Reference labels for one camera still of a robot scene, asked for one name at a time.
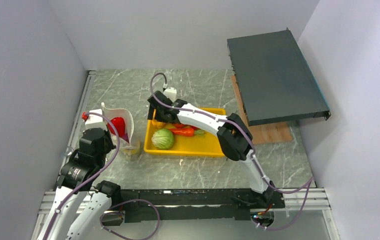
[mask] green cabbage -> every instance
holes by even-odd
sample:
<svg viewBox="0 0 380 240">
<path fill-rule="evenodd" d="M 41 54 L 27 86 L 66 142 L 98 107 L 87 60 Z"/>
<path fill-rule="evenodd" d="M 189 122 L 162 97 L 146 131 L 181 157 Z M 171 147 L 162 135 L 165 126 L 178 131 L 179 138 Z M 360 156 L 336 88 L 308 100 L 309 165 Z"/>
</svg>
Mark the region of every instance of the green cabbage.
<svg viewBox="0 0 380 240">
<path fill-rule="evenodd" d="M 174 145 L 174 134 L 166 128 L 157 130 L 151 137 L 155 147 L 160 150 L 168 150 Z"/>
</svg>

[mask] red object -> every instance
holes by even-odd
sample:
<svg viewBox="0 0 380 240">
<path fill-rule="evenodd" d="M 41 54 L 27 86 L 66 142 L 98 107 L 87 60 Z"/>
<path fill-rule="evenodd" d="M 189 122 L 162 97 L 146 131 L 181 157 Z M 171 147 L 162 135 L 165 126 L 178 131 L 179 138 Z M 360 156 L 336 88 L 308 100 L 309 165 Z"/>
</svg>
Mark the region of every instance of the red object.
<svg viewBox="0 0 380 240">
<path fill-rule="evenodd" d="M 194 130 L 190 127 L 188 127 L 188 128 L 170 128 L 169 130 L 175 135 L 181 135 L 181 136 L 186 136 L 186 137 L 192 137 L 194 135 L 198 135 L 198 136 L 204 135 L 203 130 L 201 130 L 201 129 Z"/>
<path fill-rule="evenodd" d="M 115 126 L 116 130 L 118 131 L 119 137 L 122 138 L 125 135 L 125 120 L 122 117 L 115 117 L 114 119 L 110 120 L 113 125 Z M 115 131 L 110 126 L 110 124 L 107 125 L 109 128 L 110 133 L 115 135 Z"/>
<path fill-rule="evenodd" d="M 174 127 L 176 127 L 177 129 L 181 129 L 181 128 L 185 127 L 185 126 L 187 126 L 187 125 L 182 124 L 182 123 L 174 123 Z"/>
<path fill-rule="evenodd" d="M 84 119 L 84 121 L 87 121 L 88 115 L 85 115 L 85 112 L 83 112 L 81 118 Z"/>
</svg>

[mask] yellow tray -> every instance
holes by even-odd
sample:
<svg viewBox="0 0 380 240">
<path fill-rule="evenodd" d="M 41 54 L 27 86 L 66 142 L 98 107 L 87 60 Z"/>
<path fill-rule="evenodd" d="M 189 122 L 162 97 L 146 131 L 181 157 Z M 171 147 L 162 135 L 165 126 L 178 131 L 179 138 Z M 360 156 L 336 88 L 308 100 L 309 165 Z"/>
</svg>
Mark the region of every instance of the yellow tray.
<svg viewBox="0 0 380 240">
<path fill-rule="evenodd" d="M 201 109 L 213 114 L 225 115 L 223 108 L 201 107 Z M 165 125 L 166 129 L 175 128 L 172 124 Z M 144 151 L 154 155 L 175 155 L 175 156 L 201 156 L 201 157 L 223 157 L 218 137 L 206 132 L 204 136 L 180 136 L 174 135 L 174 145 L 168 150 L 159 150 L 151 142 L 151 137 L 158 128 L 147 123 L 146 139 L 144 140 Z"/>
</svg>

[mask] carrot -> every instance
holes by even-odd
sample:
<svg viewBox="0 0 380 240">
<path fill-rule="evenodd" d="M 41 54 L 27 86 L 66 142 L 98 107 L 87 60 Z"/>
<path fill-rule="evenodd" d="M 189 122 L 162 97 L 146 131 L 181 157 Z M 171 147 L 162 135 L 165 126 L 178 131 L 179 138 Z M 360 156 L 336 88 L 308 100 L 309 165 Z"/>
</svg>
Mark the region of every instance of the carrot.
<svg viewBox="0 0 380 240">
<path fill-rule="evenodd" d="M 181 129 L 181 128 L 185 127 L 185 126 L 187 126 L 187 125 L 182 124 L 182 123 L 174 123 L 174 127 L 176 127 L 177 129 Z"/>
<path fill-rule="evenodd" d="M 199 130 L 194 130 L 192 128 L 170 128 L 169 129 L 173 134 L 175 135 L 181 135 L 181 136 L 186 136 L 186 137 L 192 137 L 194 135 L 197 136 L 203 136 L 204 131 L 199 129 Z"/>
</svg>

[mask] gray marble surface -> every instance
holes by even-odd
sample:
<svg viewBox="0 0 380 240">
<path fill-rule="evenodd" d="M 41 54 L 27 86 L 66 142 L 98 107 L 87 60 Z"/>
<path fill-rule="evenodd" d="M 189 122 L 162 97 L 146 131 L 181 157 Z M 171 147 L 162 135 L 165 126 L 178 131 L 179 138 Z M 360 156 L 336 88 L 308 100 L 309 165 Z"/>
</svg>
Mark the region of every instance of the gray marble surface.
<svg viewBox="0 0 380 240">
<path fill-rule="evenodd" d="M 128 109 L 134 118 L 134 136 L 141 142 L 141 155 L 134 160 L 117 156 L 95 184 L 108 180 L 123 189 L 248 188 L 246 174 L 238 164 L 225 157 L 150 155 L 143 151 L 149 80 L 156 72 L 166 74 L 168 86 L 177 89 L 178 98 L 197 107 L 224 108 L 227 114 L 238 113 L 230 70 L 99 70 L 86 110 L 99 109 L 102 102 L 107 108 Z M 159 77 L 154 82 L 155 89 L 161 90 L 163 78 Z M 294 138 L 292 142 L 256 146 L 259 163 L 280 188 L 299 187 L 312 176 L 299 129 L 294 122 L 289 122 L 289 125 Z"/>
</svg>

